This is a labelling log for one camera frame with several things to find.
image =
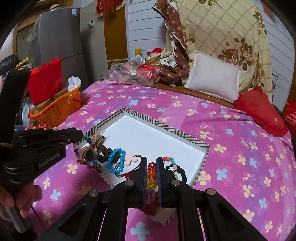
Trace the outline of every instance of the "pink floral bed sheet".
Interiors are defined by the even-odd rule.
[[[291,135],[273,137],[243,112],[185,94],[115,82],[96,82],[82,94],[84,104],[59,128],[86,132],[116,110],[127,107],[210,144],[195,189],[216,189],[268,241],[284,241],[296,222],[296,162]],[[67,156],[34,183],[43,198],[33,204],[47,228],[92,189],[110,187],[94,169],[77,164],[72,145]],[[30,213],[32,225],[42,227]],[[126,241],[178,240],[177,218],[163,226],[130,209]]]

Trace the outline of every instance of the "pink mickey mouse charm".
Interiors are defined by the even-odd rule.
[[[125,161],[124,161],[124,165],[126,165],[127,167],[131,165],[131,162],[137,162],[138,158],[136,156],[133,156],[133,154],[126,154],[125,156]]]

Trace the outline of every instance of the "bed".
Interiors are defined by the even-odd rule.
[[[210,144],[195,189],[215,188],[268,241],[284,241],[294,227],[296,162],[289,132],[273,137],[244,112],[168,90],[110,81],[92,84],[81,96],[85,104],[58,128],[86,132],[122,107],[146,114]],[[77,164],[72,145],[66,151],[64,160],[34,180],[43,198],[33,206],[46,228],[90,190],[110,189],[94,169]],[[29,218],[42,233],[36,215]],[[127,241],[174,241],[177,233],[176,217],[162,226],[140,210],[129,210]]]

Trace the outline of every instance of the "plastic basket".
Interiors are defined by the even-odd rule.
[[[39,125],[47,124],[49,128],[59,125],[67,116],[77,111],[81,106],[80,86],[57,98],[41,112],[29,112],[29,119],[36,119]]]

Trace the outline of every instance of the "human hand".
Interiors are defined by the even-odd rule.
[[[11,195],[0,186],[0,203],[8,207],[16,206],[20,209],[20,214],[26,218],[29,214],[33,202],[39,201],[42,198],[42,190],[40,186],[33,185],[33,182],[23,186],[17,193],[14,201]]]

